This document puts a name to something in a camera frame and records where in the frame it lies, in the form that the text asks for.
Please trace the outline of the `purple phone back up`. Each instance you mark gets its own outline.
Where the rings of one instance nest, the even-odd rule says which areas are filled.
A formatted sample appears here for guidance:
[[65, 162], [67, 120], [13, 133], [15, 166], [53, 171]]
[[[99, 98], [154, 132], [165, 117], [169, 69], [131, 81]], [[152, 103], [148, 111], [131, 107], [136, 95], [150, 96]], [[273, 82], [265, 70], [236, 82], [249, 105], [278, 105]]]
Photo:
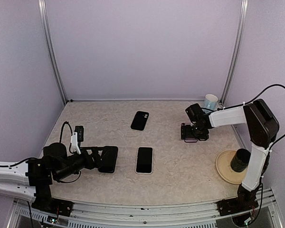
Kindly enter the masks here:
[[196, 143], [198, 139], [194, 136], [191, 124], [181, 124], [181, 139], [185, 143]]

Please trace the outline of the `white-edged phone screen up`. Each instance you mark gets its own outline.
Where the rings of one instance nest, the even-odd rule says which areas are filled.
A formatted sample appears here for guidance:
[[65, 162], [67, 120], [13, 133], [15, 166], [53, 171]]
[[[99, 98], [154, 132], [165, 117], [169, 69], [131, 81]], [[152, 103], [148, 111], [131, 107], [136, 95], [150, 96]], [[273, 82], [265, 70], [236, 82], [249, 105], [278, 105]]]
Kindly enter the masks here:
[[135, 172], [151, 174], [153, 171], [153, 148], [139, 147], [136, 156]]

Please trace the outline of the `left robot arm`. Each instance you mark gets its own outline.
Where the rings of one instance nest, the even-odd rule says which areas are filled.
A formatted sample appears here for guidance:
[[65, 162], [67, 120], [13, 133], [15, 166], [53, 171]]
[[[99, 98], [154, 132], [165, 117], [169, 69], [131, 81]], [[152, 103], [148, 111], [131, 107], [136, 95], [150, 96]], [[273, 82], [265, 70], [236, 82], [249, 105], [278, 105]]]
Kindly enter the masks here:
[[34, 197], [46, 211], [57, 207], [57, 200], [47, 193], [53, 182], [67, 183], [71, 175], [81, 175], [82, 169], [92, 170], [116, 165], [116, 146], [81, 147], [80, 153], [67, 154], [67, 148], [55, 142], [43, 148], [42, 158], [26, 158], [19, 162], [0, 162], [0, 182], [34, 187]]

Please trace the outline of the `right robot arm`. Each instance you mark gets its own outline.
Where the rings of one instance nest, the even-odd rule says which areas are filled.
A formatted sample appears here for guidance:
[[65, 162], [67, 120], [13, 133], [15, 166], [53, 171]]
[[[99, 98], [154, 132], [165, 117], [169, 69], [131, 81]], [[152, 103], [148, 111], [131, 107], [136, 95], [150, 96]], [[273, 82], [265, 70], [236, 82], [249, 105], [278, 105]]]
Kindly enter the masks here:
[[248, 192], [259, 188], [261, 177], [265, 172], [265, 163], [269, 157], [271, 147], [276, 141], [280, 124], [263, 99], [256, 99], [250, 103], [243, 103], [221, 110], [204, 112], [198, 104], [192, 104], [185, 109], [190, 124], [184, 125], [189, 130], [188, 138], [197, 141], [209, 139], [209, 131], [227, 125], [246, 125], [249, 137], [250, 159], [247, 172], [240, 188], [245, 192], [234, 199], [233, 206], [236, 210], [243, 211], [252, 203]]

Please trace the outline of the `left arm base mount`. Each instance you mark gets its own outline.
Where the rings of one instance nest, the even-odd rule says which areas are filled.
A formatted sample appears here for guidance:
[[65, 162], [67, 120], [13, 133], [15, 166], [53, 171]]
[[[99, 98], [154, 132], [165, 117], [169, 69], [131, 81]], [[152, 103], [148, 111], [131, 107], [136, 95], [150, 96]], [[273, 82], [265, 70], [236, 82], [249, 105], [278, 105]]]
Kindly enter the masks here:
[[32, 208], [56, 214], [57, 216], [70, 217], [74, 203], [68, 200], [53, 198], [48, 185], [37, 186], [34, 196], [35, 200], [31, 204]]

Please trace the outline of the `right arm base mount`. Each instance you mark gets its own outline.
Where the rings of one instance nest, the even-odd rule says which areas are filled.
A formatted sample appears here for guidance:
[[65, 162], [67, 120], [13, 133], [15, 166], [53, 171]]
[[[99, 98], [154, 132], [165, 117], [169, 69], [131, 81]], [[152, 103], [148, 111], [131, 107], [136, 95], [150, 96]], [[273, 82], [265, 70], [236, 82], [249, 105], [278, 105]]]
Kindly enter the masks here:
[[217, 202], [220, 216], [231, 215], [258, 207], [256, 193], [259, 187], [249, 191], [242, 185], [239, 185], [237, 196], [230, 199], [222, 199]]

